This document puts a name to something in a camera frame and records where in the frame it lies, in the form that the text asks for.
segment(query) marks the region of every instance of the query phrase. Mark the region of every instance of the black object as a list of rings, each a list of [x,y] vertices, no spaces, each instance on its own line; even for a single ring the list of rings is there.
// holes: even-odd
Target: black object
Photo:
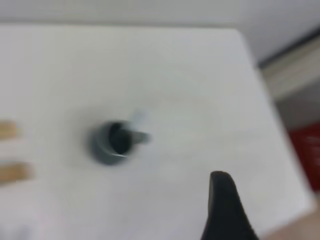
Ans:
[[[208,219],[201,240],[258,240],[236,185],[226,172],[210,175]]]
[[[123,162],[136,144],[146,143],[146,133],[127,129],[128,122],[109,121],[97,128],[90,138],[90,151],[94,158],[105,165]]]

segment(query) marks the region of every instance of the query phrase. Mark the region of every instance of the white surface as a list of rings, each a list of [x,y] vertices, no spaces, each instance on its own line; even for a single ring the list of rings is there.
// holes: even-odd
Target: white surface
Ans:
[[[3,25],[0,52],[0,118],[21,124],[36,170],[35,239],[199,239],[215,170],[259,235],[313,207],[235,30]],[[153,141],[95,163],[90,129],[136,108]]]
[[[166,26],[231,26],[258,61],[320,23],[319,0],[2,0],[0,20]]]

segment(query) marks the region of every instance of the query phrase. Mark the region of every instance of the gray wall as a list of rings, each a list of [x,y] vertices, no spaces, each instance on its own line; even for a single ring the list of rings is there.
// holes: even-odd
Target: gray wall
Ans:
[[[320,81],[276,103],[284,126],[291,130],[320,121]]]
[[[257,60],[320,24],[320,0],[1,0],[0,21],[238,27]]]

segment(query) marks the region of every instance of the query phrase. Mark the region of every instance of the white wall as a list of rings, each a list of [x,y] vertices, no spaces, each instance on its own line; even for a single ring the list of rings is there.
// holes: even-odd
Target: white wall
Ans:
[[[320,24],[319,0],[1,0],[2,21],[238,27],[259,60]]]

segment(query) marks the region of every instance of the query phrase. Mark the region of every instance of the cup rim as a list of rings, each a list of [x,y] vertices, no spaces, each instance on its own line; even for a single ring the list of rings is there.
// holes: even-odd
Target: cup rim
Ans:
[[[132,150],[133,144],[131,144],[130,148],[125,152],[125,153],[118,153],[114,150],[114,148],[110,145],[110,141],[106,141],[103,136],[106,134],[109,135],[110,128],[113,124],[125,124],[126,121],[123,120],[112,120],[104,123],[101,125],[98,129],[95,130],[95,141],[98,145],[98,147],[105,153],[105,154],[110,154],[112,156],[117,156],[117,157],[127,157],[128,153]]]

